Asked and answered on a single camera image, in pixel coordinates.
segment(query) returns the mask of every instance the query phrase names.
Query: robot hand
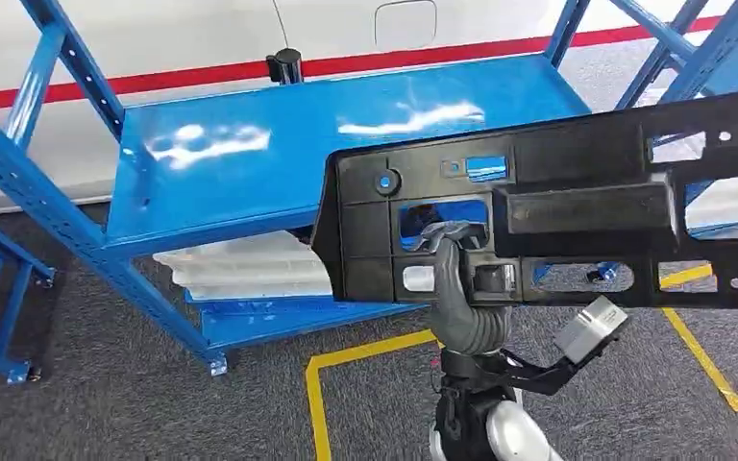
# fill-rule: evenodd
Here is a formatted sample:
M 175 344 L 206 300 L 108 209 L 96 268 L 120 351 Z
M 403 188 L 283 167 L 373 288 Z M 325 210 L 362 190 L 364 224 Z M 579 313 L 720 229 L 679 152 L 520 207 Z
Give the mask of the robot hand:
M 564 356 L 539 367 L 500 349 L 508 335 L 506 307 L 473 308 L 460 282 L 460 245 L 469 223 L 447 222 L 424 230 L 421 245 L 436 253 L 431 329 L 444 345 L 440 400 L 430 432 L 435 461 L 561 459 L 517 401 L 516 390 L 552 395 L 615 339 L 627 314 L 605 297 L 590 303 L 555 337 Z

